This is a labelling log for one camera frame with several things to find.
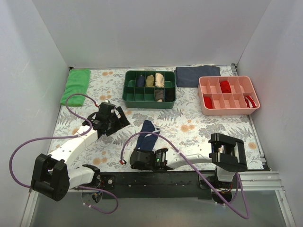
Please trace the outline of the navy white-trimmed underwear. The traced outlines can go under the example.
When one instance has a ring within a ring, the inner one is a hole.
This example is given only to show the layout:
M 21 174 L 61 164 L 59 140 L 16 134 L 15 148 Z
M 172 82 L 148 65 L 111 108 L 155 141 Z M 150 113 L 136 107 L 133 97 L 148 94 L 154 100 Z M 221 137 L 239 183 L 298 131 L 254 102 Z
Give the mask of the navy white-trimmed underwear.
M 138 137 L 135 148 L 146 151 L 152 151 L 158 139 L 158 136 L 154 135 L 154 133 L 160 134 L 160 127 L 149 120 L 145 120 L 141 129 L 141 132 L 144 131 L 152 132 L 152 134 L 141 133 Z

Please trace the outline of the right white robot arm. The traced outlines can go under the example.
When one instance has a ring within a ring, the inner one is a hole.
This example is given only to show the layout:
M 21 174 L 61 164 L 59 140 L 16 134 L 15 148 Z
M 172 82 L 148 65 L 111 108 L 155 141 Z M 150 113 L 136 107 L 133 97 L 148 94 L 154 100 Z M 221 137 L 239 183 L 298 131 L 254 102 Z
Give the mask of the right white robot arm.
M 129 163 L 132 169 L 159 173 L 189 164 L 212 163 L 216 166 L 214 182 L 220 188 L 227 187 L 235 173 L 248 170 L 244 142 L 220 133 L 211 134 L 207 143 L 182 148 L 178 152 L 173 148 L 156 151 L 135 148 Z

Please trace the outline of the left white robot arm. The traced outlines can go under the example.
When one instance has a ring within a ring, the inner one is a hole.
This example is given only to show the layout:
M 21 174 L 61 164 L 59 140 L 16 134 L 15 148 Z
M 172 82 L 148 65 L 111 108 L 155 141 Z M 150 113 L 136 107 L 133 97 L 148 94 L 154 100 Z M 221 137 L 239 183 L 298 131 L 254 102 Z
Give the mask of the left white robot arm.
M 75 137 L 49 155 L 39 155 L 34 164 L 30 188 L 54 201 L 78 186 L 96 189 L 101 184 L 100 169 L 90 164 L 72 168 L 75 159 L 103 135 L 110 136 L 130 123 L 121 107 L 103 102 L 79 127 Z

